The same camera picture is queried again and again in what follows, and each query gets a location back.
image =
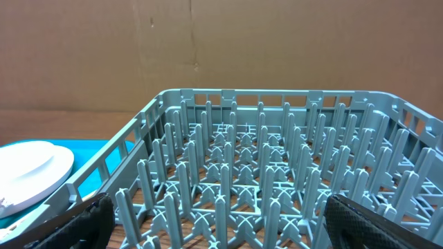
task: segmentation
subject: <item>plastic dish rack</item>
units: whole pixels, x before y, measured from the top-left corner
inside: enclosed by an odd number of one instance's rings
[[[14,233],[81,203],[80,184],[98,171],[125,229],[121,248],[160,248],[162,230],[172,248],[198,236],[208,248],[327,248],[323,208],[337,193],[443,244],[442,133],[441,120],[388,93],[172,89]],[[109,172],[115,149],[122,160]]]

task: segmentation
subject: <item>blue tray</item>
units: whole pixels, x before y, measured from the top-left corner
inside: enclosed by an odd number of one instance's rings
[[[72,166],[72,172],[70,177],[79,170],[99,149],[101,149],[108,140],[43,140],[53,143],[54,145],[59,145],[70,149],[74,153],[74,164]],[[132,142],[126,142],[127,149],[130,151],[134,144]],[[106,164],[109,169],[109,173],[112,173],[115,168],[117,168],[120,163],[120,154],[118,150],[114,150],[107,158]],[[97,190],[101,185],[100,175],[98,170],[92,172],[92,174],[79,186],[78,191],[82,197],[90,194],[92,191]],[[22,210],[14,215],[0,219],[0,228],[7,228],[9,225],[18,221],[21,217],[27,215],[29,212],[33,211],[40,204],[43,203],[45,199],[39,201],[38,203]]]

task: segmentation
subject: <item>wooden table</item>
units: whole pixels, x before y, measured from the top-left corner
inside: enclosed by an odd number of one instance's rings
[[[10,111],[0,110],[0,146],[25,139],[110,139],[116,134],[136,113],[125,112],[86,112],[86,111]],[[143,195],[138,190],[133,197],[134,203],[142,203]],[[236,203],[232,196],[231,203]],[[241,211],[251,211],[249,207],[241,207]],[[153,217],[148,217],[143,223],[141,231],[149,230]],[[191,233],[192,223],[182,219],[183,235]],[[228,229],[228,238],[234,236],[234,231]],[[162,248],[170,247],[167,232],[158,234]],[[257,238],[263,242],[264,229],[257,232]],[[117,225],[109,240],[108,248],[119,248],[125,231]],[[207,242],[198,236],[184,245],[184,248],[207,248]],[[282,244],[283,247],[295,248],[291,241]],[[247,243],[241,248],[250,248]]]
[[[110,139],[136,112],[0,110],[0,146],[24,139]]]

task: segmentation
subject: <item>brown cardboard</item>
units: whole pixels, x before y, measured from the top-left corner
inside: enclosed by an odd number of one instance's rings
[[[0,109],[137,111],[168,88],[362,89],[438,118],[443,1],[4,1]]]

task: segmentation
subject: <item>wooden surface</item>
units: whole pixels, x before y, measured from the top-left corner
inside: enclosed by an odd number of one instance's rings
[[[25,139],[110,139],[135,114],[0,110],[0,146]]]

